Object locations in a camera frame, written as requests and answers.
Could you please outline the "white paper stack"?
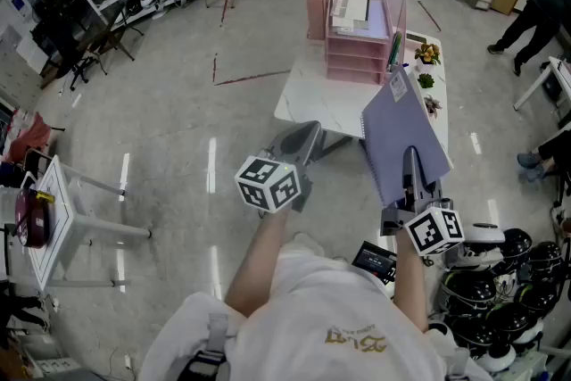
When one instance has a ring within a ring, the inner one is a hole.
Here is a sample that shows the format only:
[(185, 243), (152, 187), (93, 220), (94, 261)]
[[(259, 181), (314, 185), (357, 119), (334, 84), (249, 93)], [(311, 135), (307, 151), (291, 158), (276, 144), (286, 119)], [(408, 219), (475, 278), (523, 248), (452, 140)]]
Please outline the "white paper stack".
[(342, 29), (368, 29), (369, 0), (333, 0), (331, 24)]

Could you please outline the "pile of black robot heads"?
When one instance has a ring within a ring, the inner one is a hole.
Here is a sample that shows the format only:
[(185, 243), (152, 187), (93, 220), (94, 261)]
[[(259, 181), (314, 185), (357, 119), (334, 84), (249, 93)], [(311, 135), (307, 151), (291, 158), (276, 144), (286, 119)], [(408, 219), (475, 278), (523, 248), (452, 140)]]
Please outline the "pile of black robot heads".
[(430, 329), (451, 345), (451, 377), (473, 361), (492, 379), (549, 377), (548, 315), (571, 301), (571, 234), (534, 243), (521, 228), (475, 223), (445, 256)]

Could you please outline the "red cloth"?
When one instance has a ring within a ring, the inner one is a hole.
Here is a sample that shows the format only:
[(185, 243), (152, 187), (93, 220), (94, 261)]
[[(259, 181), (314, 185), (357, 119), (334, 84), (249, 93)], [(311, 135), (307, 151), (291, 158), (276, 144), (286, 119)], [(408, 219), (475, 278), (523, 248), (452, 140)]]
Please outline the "red cloth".
[(4, 160), (10, 163), (18, 163), (24, 160), (29, 149), (41, 151), (48, 144), (53, 130), (59, 130), (59, 128), (48, 125), (44, 118), (35, 112), (31, 123), (22, 128), (18, 136), (10, 143), (7, 152), (4, 154)]

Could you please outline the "purple spiral notebook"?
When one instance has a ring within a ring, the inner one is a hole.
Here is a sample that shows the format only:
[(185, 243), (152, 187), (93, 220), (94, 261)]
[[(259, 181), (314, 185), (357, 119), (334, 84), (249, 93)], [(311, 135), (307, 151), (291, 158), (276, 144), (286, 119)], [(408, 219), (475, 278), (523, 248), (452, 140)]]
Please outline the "purple spiral notebook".
[(429, 121), (418, 84), (402, 66), (362, 111), (361, 130), (384, 206), (404, 197), (404, 154), (409, 147), (416, 149), (428, 183), (451, 171), (451, 161)]

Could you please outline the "green pens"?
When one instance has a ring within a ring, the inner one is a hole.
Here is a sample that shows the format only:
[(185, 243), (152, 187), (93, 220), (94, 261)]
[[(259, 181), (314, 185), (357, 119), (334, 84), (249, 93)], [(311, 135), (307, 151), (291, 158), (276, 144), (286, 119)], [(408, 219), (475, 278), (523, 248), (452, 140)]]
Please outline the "green pens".
[(400, 31), (396, 31), (393, 36), (393, 45), (391, 53), (389, 54), (389, 59), (387, 60), (388, 71), (392, 71), (398, 65), (401, 42), (402, 42), (402, 33)]

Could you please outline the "black screen device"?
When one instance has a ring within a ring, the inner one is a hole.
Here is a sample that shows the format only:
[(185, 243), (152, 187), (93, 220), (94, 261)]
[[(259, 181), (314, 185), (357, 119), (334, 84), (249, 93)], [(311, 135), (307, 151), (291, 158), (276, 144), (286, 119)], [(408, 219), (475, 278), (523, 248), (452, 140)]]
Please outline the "black screen device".
[(384, 285), (388, 285), (395, 280), (396, 261), (395, 253), (364, 241), (352, 261), (352, 266), (367, 271)]

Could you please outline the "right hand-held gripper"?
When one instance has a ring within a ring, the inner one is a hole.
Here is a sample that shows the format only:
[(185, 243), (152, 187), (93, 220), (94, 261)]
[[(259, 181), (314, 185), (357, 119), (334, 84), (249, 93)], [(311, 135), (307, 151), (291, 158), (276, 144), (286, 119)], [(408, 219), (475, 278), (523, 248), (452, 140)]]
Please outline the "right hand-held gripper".
[(382, 210), (382, 236), (404, 229), (420, 256), (444, 253), (465, 241), (459, 214), (445, 198), (439, 180), (426, 188), (426, 177), (417, 149), (403, 155), (402, 185), (405, 196)]

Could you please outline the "yellow flower potted plant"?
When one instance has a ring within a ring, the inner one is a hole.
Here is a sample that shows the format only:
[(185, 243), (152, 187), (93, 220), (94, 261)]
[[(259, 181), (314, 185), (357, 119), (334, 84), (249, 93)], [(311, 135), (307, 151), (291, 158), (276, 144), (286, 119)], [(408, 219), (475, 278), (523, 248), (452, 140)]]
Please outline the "yellow flower potted plant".
[(437, 65), (441, 65), (441, 49), (436, 44), (422, 43), (415, 50), (414, 58), (419, 73), (430, 73)]

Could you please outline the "pink desk file organizer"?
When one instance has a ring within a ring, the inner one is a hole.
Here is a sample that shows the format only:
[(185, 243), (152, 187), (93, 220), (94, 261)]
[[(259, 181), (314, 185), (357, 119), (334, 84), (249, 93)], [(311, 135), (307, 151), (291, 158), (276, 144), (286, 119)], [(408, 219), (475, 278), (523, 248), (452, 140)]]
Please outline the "pink desk file organizer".
[(369, 0), (368, 29), (331, 24), (333, 0), (306, 0), (307, 38), (324, 46), (327, 77), (382, 85), (391, 74), (387, 60), (396, 31), (402, 33), (398, 65), (404, 61), (406, 0)]

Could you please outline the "person's left forearm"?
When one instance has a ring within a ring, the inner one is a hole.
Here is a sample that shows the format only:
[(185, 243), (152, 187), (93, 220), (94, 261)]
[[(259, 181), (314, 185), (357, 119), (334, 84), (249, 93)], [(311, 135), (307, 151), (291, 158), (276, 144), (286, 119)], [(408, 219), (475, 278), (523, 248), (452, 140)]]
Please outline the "person's left forearm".
[(247, 249), (225, 297), (225, 304), (250, 317), (269, 300), (277, 258), (291, 206), (267, 213)]

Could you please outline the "white square side table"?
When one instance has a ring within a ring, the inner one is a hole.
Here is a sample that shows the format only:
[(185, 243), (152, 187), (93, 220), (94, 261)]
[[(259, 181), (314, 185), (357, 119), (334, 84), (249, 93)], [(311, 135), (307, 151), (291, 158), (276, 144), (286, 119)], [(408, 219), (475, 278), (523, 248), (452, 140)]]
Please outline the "white square side table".
[(54, 197), (48, 205), (49, 236), (42, 248), (31, 248), (29, 257), (41, 290), (48, 287), (119, 287), (127, 284), (124, 279), (68, 280), (55, 278), (58, 268), (66, 270), (78, 247), (97, 237), (117, 236), (127, 238), (152, 237), (148, 228), (138, 228), (100, 219), (89, 204), (88, 190), (94, 187), (109, 194), (123, 197), (125, 190), (105, 184), (73, 169), (54, 156), (42, 177), (37, 190)]

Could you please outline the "person's right forearm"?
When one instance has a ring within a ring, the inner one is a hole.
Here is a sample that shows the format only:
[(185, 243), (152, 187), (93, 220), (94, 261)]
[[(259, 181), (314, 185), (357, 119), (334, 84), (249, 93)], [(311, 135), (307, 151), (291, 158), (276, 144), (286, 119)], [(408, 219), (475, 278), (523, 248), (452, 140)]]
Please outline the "person's right forearm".
[(406, 230), (395, 236), (397, 261), (394, 304), (422, 332), (428, 330), (424, 263)]

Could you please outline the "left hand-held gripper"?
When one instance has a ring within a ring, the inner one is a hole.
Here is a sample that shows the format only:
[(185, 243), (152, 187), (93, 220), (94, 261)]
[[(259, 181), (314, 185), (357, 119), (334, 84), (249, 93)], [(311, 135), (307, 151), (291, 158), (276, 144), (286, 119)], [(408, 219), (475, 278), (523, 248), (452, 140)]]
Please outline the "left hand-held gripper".
[(268, 148), (250, 155), (234, 176), (243, 202), (260, 214), (277, 213), (288, 205), (301, 212), (312, 188), (307, 167), (320, 136), (319, 122), (295, 124)]

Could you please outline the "person's white shirt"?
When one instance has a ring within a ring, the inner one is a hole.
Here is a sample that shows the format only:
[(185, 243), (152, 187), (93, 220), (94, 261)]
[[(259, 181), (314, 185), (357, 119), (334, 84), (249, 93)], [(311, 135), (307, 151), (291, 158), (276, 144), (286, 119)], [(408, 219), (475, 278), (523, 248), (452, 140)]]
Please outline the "person's white shirt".
[(492, 381), (452, 338), (420, 331), (378, 279), (295, 243), (282, 248), (270, 298), (249, 317), (189, 295), (139, 381), (174, 381), (173, 364), (206, 347), (212, 324), (225, 336), (229, 381)]

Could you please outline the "pink succulent potted plant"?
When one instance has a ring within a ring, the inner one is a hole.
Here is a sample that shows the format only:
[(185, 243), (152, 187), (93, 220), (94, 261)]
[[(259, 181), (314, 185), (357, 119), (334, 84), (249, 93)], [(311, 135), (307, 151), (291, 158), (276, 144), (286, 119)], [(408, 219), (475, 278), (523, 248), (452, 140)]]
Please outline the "pink succulent potted plant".
[(427, 115), (435, 120), (438, 118), (439, 111), (443, 108), (441, 103), (434, 99), (431, 95), (426, 95), (424, 97), (425, 107)]

